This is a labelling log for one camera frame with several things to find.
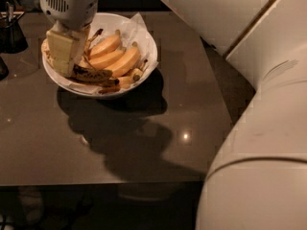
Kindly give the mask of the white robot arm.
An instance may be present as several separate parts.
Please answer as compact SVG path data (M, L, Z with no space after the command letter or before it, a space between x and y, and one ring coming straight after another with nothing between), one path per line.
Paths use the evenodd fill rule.
M256 93L213 161L195 230L306 230L307 0L268 0L224 56Z

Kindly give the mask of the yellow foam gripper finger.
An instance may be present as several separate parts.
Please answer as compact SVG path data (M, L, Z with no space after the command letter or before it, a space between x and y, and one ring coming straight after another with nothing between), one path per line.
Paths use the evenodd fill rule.
M72 75L74 65L81 61L89 31L89 26L72 31L55 24L46 33L51 65L60 75Z

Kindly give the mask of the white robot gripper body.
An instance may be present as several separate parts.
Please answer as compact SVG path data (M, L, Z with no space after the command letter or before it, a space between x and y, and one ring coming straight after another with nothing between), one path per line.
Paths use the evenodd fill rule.
M40 7L52 23L77 31L92 22L98 0L40 0Z

